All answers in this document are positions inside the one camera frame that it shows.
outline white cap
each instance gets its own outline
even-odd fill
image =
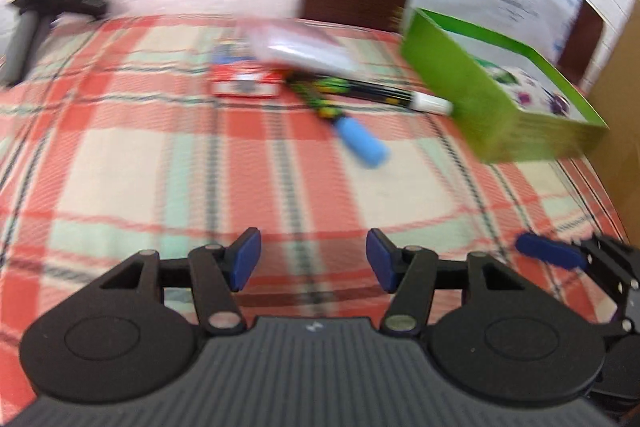
[[[453,104],[444,98],[431,96],[424,92],[412,91],[410,109],[421,112],[434,112],[435,114],[450,115]]]

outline blue object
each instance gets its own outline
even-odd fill
[[[367,261],[373,273],[376,274],[380,287],[385,292],[395,292],[400,282],[398,274],[393,269],[391,254],[373,230],[367,233],[366,252]]]
[[[343,142],[369,167],[378,167],[389,155],[389,149],[358,120],[345,116],[334,122]]]
[[[233,269],[229,274],[229,289],[232,292],[240,291],[251,277],[255,265],[260,259],[260,250],[262,248],[262,239],[260,231],[256,229],[236,252],[236,259]]]
[[[546,263],[572,270],[587,268],[587,260],[574,245],[553,241],[532,232],[520,234],[516,240],[516,249],[526,255]]]

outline open green box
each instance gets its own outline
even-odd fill
[[[528,58],[574,104],[584,121],[521,110],[447,32]],[[536,50],[482,26],[417,9],[401,52],[437,96],[453,103],[452,118],[483,162],[582,155],[607,130],[594,108]]]

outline metal screw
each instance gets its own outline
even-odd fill
[[[216,312],[209,317],[209,324],[219,330],[230,330],[242,321],[242,317],[234,312]]]
[[[391,331],[411,331],[417,325],[411,315],[391,315],[385,320],[385,326]]]

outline plaid tablecloth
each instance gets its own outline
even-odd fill
[[[326,27],[375,78],[420,86],[397,36]],[[607,318],[610,301],[584,277],[513,250],[525,229],[622,233],[584,160],[485,166],[447,118],[343,99],[391,151],[365,169],[290,93],[209,94],[210,52],[232,31],[211,17],[62,26],[32,79],[0,94],[0,422],[33,399],[17,353],[35,317],[138,250],[183,257],[245,227],[264,242],[238,295],[248,318],[379,320],[389,296],[365,260],[370,227],[446,259],[490,251],[588,319]],[[166,299],[193,314],[187,292]],[[459,299],[439,292],[432,317]]]

